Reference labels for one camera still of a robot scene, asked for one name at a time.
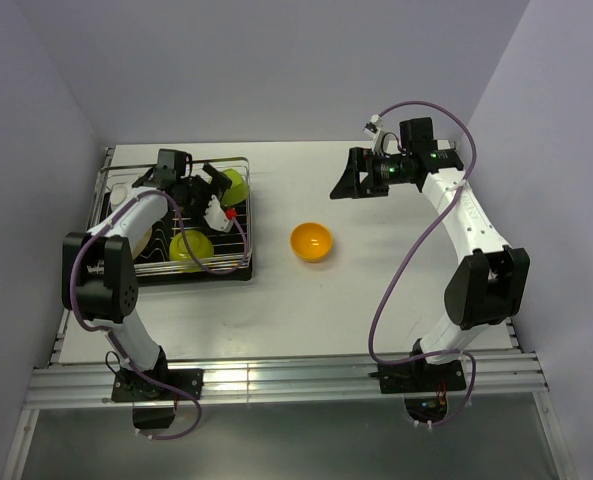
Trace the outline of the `orange bowl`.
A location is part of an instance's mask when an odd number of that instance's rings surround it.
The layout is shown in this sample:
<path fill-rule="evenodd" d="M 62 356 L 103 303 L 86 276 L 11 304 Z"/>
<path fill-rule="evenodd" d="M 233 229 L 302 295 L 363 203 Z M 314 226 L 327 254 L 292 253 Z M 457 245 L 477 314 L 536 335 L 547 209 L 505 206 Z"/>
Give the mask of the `orange bowl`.
<path fill-rule="evenodd" d="M 331 231 L 320 223 L 301 223 L 290 234 L 290 247 L 300 260 L 319 262 L 331 252 L 333 236 Z"/>

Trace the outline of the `black patterned bowl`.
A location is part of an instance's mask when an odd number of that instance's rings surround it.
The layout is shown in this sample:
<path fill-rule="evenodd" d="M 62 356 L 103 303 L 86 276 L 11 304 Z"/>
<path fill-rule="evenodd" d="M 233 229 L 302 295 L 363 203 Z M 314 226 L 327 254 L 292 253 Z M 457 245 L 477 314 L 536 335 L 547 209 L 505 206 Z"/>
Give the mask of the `black patterned bowl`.
<path fill-rule="evenodd" d="M 136 259 L 147 247 L 152 236 L 152 228 L 146 230 L 143 236 L 131 246 L 131 257 Z"/>

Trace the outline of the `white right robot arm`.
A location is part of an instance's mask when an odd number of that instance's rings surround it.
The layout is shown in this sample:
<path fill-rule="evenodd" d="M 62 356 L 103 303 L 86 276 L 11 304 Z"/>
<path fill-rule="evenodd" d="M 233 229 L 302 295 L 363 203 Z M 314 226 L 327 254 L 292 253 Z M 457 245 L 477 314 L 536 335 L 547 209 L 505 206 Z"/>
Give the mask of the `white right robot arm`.
<path fill-rule="evenodd" d="M 444 313 L 414 346 L 411 383 L 428 390 L 482 332 L 515 315 L 525 290 L 530 258 L 498 233 L 478 202 L 456 150 L 435 139 L 430 118 L 400 124 L 402 150 L 388 153 L 386 132 L 375 116 L 367 126 L 371 148 L 353 147 L 330 193 L 333 200 L 385 197 L 393 185 L 417 187 L 437 212 L 453 244 L 458 266 L 444 294 Z"/>

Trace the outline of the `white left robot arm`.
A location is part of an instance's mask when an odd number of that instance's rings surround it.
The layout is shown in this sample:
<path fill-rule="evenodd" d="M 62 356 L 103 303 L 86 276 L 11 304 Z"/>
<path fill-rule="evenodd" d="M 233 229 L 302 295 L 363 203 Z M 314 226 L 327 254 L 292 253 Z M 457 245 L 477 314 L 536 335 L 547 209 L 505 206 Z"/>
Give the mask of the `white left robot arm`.
<path fill-rule="evenodd" d="M 156 164 L 127 187 L 101 223 L 68 234 L 62 246 L 64 307 L 83 330 L 105 335 L 118 357 L 118 381 L 148 399 L 167 394 L 171 375 L 163 348 L 136 311 L 137 244 L 168 212 L 201 220 L 215 231 L 227 232 L 237 224 L 222 205 L 231 178 L 211 164 L 195 175 L 192 163 L 187 152 L 159 150 Z"/>

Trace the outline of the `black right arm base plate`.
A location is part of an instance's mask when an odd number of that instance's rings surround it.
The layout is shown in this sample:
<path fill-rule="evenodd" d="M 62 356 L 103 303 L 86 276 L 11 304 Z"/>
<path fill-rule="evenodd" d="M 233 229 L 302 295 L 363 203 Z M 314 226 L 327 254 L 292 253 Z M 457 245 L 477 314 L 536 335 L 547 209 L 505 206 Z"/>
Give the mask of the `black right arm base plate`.
<path fill-rule="evenodd" d="M 462 364 L 458 360 L 440 365 L 429 364 L 425 360 L 402 365 L 379 365 L 368 376 L 379 382 L 382 394 L 438 393 L 467 388 Z"/>

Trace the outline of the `white round bowl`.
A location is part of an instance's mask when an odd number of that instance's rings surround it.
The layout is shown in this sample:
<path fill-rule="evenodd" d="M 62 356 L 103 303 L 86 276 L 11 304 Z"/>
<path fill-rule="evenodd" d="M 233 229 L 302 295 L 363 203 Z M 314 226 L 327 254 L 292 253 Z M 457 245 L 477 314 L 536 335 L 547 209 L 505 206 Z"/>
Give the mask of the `white round bowl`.
<path fill-rule="evenodd" d="M 131 208 L 133 195 L 132 186 L 126 183 L 114 184 L 109 196 L 110 213 L 128 211 Z"/>

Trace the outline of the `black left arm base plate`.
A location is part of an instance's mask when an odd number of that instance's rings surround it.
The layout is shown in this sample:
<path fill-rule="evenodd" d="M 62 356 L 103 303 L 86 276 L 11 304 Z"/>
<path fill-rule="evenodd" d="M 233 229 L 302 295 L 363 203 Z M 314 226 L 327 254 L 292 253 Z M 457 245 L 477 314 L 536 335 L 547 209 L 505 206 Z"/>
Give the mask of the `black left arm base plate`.
<path fill-rule="evenodd" d="M 202 369 L 172 369 L 166 377 L 159 380 L 173 390 L 152 384 L 131 370 L 121 369 L 114 380 L 111 401 L 114 403 L 142 403 L 148 401 L 172 401 L 182 399 L 177 390 L 201 398 L 204 380 Z"/>

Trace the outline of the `white square bowl green outside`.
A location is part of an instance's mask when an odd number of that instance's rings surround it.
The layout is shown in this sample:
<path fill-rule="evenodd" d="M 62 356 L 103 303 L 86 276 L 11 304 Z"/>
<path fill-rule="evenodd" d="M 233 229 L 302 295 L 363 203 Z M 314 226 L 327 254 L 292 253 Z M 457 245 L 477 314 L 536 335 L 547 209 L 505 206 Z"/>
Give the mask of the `white square bowl green outside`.
<path fill-rule="evenodd" d="M 234 169 L 226 169 L 223 173 L 231 181 L 231 186 L 224 192 L 221 198 L 223 207 L 233 207 L 244 202 L 249 195 L 249 188 L 243 176 Z"/>

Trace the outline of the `lime green bowl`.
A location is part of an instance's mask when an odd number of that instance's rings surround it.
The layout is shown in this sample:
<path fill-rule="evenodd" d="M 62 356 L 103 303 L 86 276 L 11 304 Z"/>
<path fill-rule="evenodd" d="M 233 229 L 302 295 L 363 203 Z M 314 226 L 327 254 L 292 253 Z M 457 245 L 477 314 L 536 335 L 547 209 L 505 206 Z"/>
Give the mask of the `lime green bowl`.
<path fill-rule="evenodd" d="M 201 261 L 202 267 L 194 264 L 190 272 L 208 272 L 203 260 L 212 258 L 215 254 L 214 245 L 205 234 L 197 230 L 186 230 L 185 234 L 176 234 L 169 245 L 170 261 L 190 261 L 197 258 Z"/>

